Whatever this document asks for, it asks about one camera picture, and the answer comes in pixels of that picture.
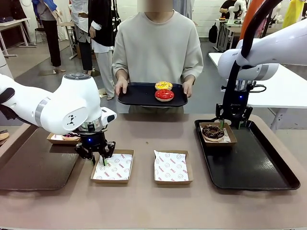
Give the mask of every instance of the yellow garment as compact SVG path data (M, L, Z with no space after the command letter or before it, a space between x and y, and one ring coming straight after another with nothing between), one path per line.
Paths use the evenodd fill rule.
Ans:
M304 2L300 0L291 0L289 4L289 8L284 17L283 28L286 28L297 22L299 17L302 14L304 7Z

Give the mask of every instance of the paper food box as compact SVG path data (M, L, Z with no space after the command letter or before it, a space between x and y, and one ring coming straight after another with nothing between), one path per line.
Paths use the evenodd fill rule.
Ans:
M62 135L50 133L47 137L47 140L52 144L57 145L76 145L81 141L81 138L78 138L76 140L64 140Z
M233 146L237 143L237 140L236 140L236 137L235 137L233 131L231 130L230 126L226 122L224 123L224 128L223 128L224 137L223 137L222 140L220 140L218 142L209 141L204 137L204 134L202 133L202 129L206 125L215 125L215 126L220 127L221 123L219 123L219 122L201 122L200 123L201 134L202 134L204 141L206 142L206 146L208 146L208 147L227 147L227 146Z
M154 181L157 184L190 184L193 181L188 151L155 150Z
M105 159L105 166L100 156L93 168L91 180L96 183L127 184L132 170L133 154L133 150L116 149L111 158Z

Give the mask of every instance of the black pants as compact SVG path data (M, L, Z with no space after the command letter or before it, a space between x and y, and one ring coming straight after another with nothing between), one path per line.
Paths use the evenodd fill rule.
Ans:
M92 70L93 63L92 63L92 48L91 44L86 42L78 42L80 47L81 53L81 60L83 65L83 70Z
M46 32L51 64L54 67L61 65L61 57L59 54L58 27L57 21L43 21L43 26Z

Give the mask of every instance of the blue jacket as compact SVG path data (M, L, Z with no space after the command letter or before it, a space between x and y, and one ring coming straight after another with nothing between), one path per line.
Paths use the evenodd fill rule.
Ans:
M57 9L56 4L53 2L53 0L43 0L43 2L49 7L49 9L53 12ZM32 0L33 8L35 15L39 18L38 12L37 12L37 5L40 3L39 0Z

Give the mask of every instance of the neck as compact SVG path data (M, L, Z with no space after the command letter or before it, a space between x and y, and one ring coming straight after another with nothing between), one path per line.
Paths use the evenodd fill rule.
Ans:
M145 12L150 21L154 23L165 23L173 16L174 12Z

